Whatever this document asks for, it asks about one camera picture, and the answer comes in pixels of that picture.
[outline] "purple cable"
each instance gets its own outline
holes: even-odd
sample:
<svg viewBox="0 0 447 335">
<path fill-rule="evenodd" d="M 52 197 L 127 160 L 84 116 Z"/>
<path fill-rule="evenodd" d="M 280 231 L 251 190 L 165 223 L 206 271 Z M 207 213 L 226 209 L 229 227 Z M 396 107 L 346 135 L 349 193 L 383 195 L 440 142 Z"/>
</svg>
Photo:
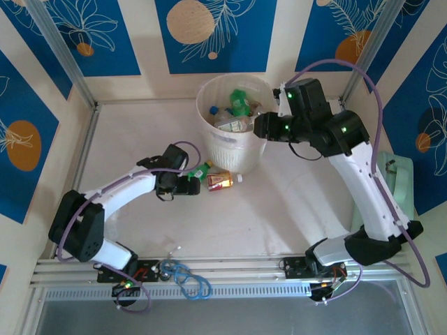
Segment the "purple cable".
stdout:
<svg viewBox="0 0 447 335">
<path fill-rule="evenodd" d="M 190 172 L 190 171 L 195 170 L 200 165 L 200 162 L 202 161 L 202 155 L 200 154 L 200 150 L 198 149 L 198 147 L 195 144 L 193 144 L 191 142 L 188 142 L 188 141 L 178 141 L 178 142 L 174 143 L 174 145 L 177 145 L 177 144 L 187 144 L 187 145 L 190 145 L 197 151 L 197 154 L 198 154 L 198 160 L 197 161 L 198 162 L 197 162 L 197 164 L 195 166 L 193 166 L 190 169 L 185 169 L 185 170 L 176 170 L 176 169 L 168 169 L 168 168 L 155 168 L 155 169 L 150 169 L 150 170 L 139 171 L 139 172 L 136 172 L 136 173 L 132 174 L 132 176 L 127 175 L 125 177 L 122 177 L 121 179 L 118 179 L 117 181 L 111 183 L 109 186 L 106 186 L 105 188 L 103 188 L 101 190 L 101 193 L 95 193 L 94 195 L 92 195 L 89 199 L 87 199 L 78 208 L 78 210 L 74 213 L 74 215 L 72 216 L 72 218 L 68 222 L 68 225 L 67 225 L 67 227 L 64 230 L 64 233 L 62 235 L 61 241 L 59 242 L 59 245 L 58 245 L 58 248 L 57 248 L 57 259 L 60 262 L 68 262 L 69 260 L 72 260 L 74 258 L 74 257 L 63 258 L 62 257 L 62 251 L 64 249 L 64 245 L 65 245 L 65 242 L 67 240 L 68 234 L 69 234 L 71 228 L 73 227 L 73 225 L 75 224 L 78 216 L 82 213 L 82 211 L 84 211 L 85 207 L 87 207 L 88 204 L 91 203 L 92 201 L 95 201 L 97 198 L 101 197 L 103 194 L 106 194 L 107 192 L 110 192 L 112 189 L 118 187 L 119 185 L 123 184 L 124 182 L 126 182 L 129 179 L 132 179 L 134 177 L 139 177 L 139 176 L 143 176 L 143 175 L 146 175 L 146 174 L 151 174 L 153 172 L 182 173 L 182 172 Z M 103 266 L 108 268 L 111 271 L 114 271 L 115 273 L 117 273 L 117 274 L 119 274 L 121 276 L 126 277 L 127 279 L 132 281 L 134 284 L 138 285 L 141 288 L 141 290 L 147 295 L 147 298 L 148 298 L 149 302 L 147 303 L 147 306 L 146 306 L 145 309 L 143 309 L 141 311 L 131 311 L 131 310 L 128 310 L 126 308 L 121 308 L 121 310 L 129 312 L 129 313 L 140 313 L 140 312 L 148 311 L 150 309 L 150 306 L 151 306 L 150 295 L 149 295 L 149 292 L 144 288 L 142 283 L 137 282 L 134 278 L 131 278 L 130 276 L 126 275 L 124 272 L 122 272 L 122 271 L 120 271 L 118 269 L 115 269 L 115 268 L 113 268 L 111 266 L 108 266 L 106 264 L 104 264 Z"/>
<path fill-rule="evenodd" d="M 339 298 L 343 297 L 344 295 L 347 295 L 347 294 L 350 293 L 354 288 L 356 288 L 357 285 L 360 283 L 360 279 L 362 278 L 362 275 L 363 275 L 363 265 L 361 265 L 361 264 L 357 264 L 357 265 L 358 265 L 358 268 L 359 268 L 359 270 L 360 270 L 360 273 L 358 274 L 357 280 L 356 280 L 356 282 L 354 283 L 354 285 L 352 285 L 352 286 L 351 286 L 348 290 L 346 290 L 345 292 L 340 293 L 339 295 L 336 295 L 335 297 L 326 299 L 325 301 L 318 301 L 317 304 L 324 304 L 324 303 L 332 302 L 332 301 L 334 301 L 334 300 L 336 300 L 336 299 L 339 299 Z"/>
<path fill-rule="evenodd" d="M 401 233 L 405 236 L 406 240 L 408 241 L 411 249 L 413 250 L 414 254 L 416 255 L 416 258 L 418 259 L 420 268 L 422 269 L 424 278 L 425 278 L 425 283 L 422 284 L 421 282 L 417 281 L 412 275 L 410 275 L 409 273 L 407 273 L 406 271 L 404 271 L 403 269 L 401 269 L 400 267 L 398 267 L 397 265 L 385 260 L 384 262 L 391 266 L 393 269 L 397 270 L 398 272 L 400 272 L 401 274 L 403 274 L 405 277 L 407 277 L 411 282 L 413 282 L 414 284 L 416 284 L 417 286 L 421 287 L 421 288 L 428 288 L 430 286 L 430 275 L 428 274 L 428 270 L 427 267 L 425 265 L 424 259 L 422 258 L 418 247 L 414 244 L 413 239 L 410 237 L 410 235 L 408 234 L 408 232 L 406 232 L 406 230 L 399 224 L 397 224 L 400 220 L 399 215 L 396 212 L 396 208 L 394 208 L 393 203 L 391 202 L 391 199 L 388 197 L 388 194 L 385 191 L 385 188 L 383 187 L 382 183 L 380 182 L 380 179 L 376 176 L 376 172 L 377 172 L 377 154 L 379 152 L 379 140 L 380 140 L 380 136 L 381 136 L 381 132 L 382 132 L 382 123 L 383 123 L 383 103 L 382 103 L 382 99 L 380 97 L 379 91 L 376 88 L 376 85 L 373 83 L 372 79 L 369 77 L 368 74 L 366 74 L 366 72 L 364 70 L 362 70 L 361 68 L 359 68 L 358 66 L 356 66 L 355 64 L 351 64 L 348 61 L 342 61 L 339 59 L 323 59 L 321 61 L 316 61 L 315 63 L 312 63 L 308 66 L 306 66 L 302 71 L 300 71 L 299 73 L 297 73 L 295 76 L 293 76 L 292 79 L 290 79 L 287 83 L 286 86 L 292 84 L 295 80 L 297 80 L 301 75 L 303 75 L 304 73 L 308 72 L 310 69 L 322 65 L 322 64 L 339 64 L 342 66 L 346 66 L 348 68 L 352 68 L 353 70 L 359 72 L 362 77 L 366 80 L 366 82 L 368 83 L 369 87 L 372 89 L 374 95 L 376 96 L 376 100 L 377 100 L 377 107 L 379 109 L 379 118 L 377 119 L 377 130 L 376 130 L 376 139 L 374 141 L 374 146 L 372 148 L 372 157 L 371 157 L 371 171 L 373 174 L 373 178 L 374 178 L 374 182 L 377 185 L 377 188 L 379 189 L 380 193 L 383 196 L 383 199 L 385 200 L 388 208 L 391 211 L 391 214 L 393 215 L 395 224 L 397 225 L 397 227 L 399 228 L 399 230 L 401 231 Z"/>
</svg>

